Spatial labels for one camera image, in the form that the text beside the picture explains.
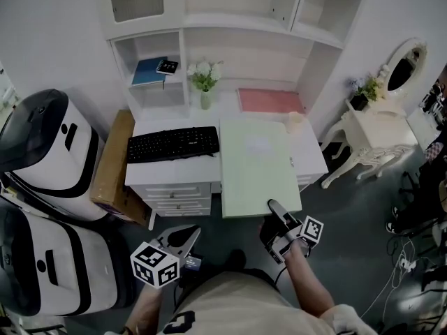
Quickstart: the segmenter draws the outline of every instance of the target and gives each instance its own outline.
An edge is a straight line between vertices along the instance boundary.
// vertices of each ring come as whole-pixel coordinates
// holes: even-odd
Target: light green board
[[[282,123],[257,119],[221,120],[222,215],[264,216],[275,199],[300,211],[300,190]]]

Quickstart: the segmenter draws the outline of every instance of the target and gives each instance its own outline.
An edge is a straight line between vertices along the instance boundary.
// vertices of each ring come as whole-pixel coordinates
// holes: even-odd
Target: white wall
[[[65,91],[105,136],[126,108],[94,0],[0,0],[0,61],[21,97]]]
[[[376,75],[382,64],[406,40],[427,41],[427,67],[418,86],[406,98],[410,113],[422,100],[447,63],[447,0],[364,0],[346,49],[309,113],[317,137],[347,110],[348,77]]]

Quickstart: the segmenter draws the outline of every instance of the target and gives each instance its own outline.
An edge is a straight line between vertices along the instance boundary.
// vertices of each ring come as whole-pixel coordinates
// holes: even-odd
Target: white flower
[[[218,81],[222,78],[221,69],[218,64],[212,65],[210,77],[213,81]]]
[[[211,70],[211,66],[208,62],[204,61],[204,62],[200,62],[197,65],[197,72],[200,75],[208,75],[208,73],[210,73]]]
[[[186,72],[187,75],[193,75],[197,72],[197,65],[196,64],[190,64],[188,67],[188,71]]]

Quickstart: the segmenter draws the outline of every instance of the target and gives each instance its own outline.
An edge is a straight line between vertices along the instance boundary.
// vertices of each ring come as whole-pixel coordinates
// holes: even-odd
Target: desk drawer
[[[152,209],[163,210],[184,210],[189,209],[209,209],[211,207],[211,198],[195,199],[195,200],[162,200],[152,201],[144,200]]]
[[[132,188],[143,200],[146,201],[211,197],[210,182],[200,184],[146,185],[133,186]]]
[[[211,209],[167,210],[157,211],[160,217],[209,216]]]

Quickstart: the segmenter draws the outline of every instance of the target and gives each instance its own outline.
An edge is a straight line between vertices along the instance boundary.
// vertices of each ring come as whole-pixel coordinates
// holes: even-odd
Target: flower vase
[[[208,110],[211,106],[211,91],[201,91],[200,93],[200,106],[203,110]]]

